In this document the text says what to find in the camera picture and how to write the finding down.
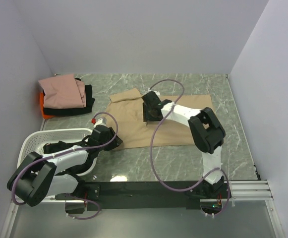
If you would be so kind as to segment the beige t shirt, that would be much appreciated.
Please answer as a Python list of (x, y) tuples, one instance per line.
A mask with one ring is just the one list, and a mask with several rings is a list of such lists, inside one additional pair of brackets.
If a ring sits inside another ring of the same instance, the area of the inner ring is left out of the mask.
[[(137, 88), (110, 95), (106, 112), (118, 123), (118, 137), (123, 143), (118, 150), (150, 146), (157, 122), (143, 121), (143, 100)], [(159, 127), (154, 146), (193, 145), (190, 129), (178, 122), (165, 120)]]

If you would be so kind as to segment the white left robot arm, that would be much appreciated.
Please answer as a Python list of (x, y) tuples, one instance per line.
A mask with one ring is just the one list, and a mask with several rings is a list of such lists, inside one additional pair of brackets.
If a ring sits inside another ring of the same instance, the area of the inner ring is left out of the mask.
[(81, 198), (87, 191), (82, 176), (95, 167), (102, 151), (111, 151), (123, 141), (112, 127), (101, 123), (87, 128), (46, 130), (26, 138), (17, 169), (7, 182), (17, 205), (38, 205), (45, 197), (68, 194)]

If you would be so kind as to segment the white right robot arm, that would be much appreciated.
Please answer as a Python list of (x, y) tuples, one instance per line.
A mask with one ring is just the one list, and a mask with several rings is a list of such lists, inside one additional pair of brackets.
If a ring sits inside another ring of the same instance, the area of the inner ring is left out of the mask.
[[(226, 132), (219, 122), (213, 110), (209, 107), (204, 109), (192, 109), (181, 106), (176, 101), (161, 101), (154, 91), (150, 91), (144, 96), (143, 117), (145, 122), (157, 121), (149, 147), (150, 164), (152, 171), (159, 183), (175, 192), (192, 192), (200, 188), (206, 198), (213, 198), (223, 192), (227, 186), (227, 198), (231, 196), (230, 183), (227, 174), (221, 168), (221, 151)], [(202, 152), (203, 177), (196, 184), (183, 189), (168, 186), (158, 176), (152, 159), (152, 148), (157, 130), (165, 120), (172, 120), (189, 127), (194, 144)]]

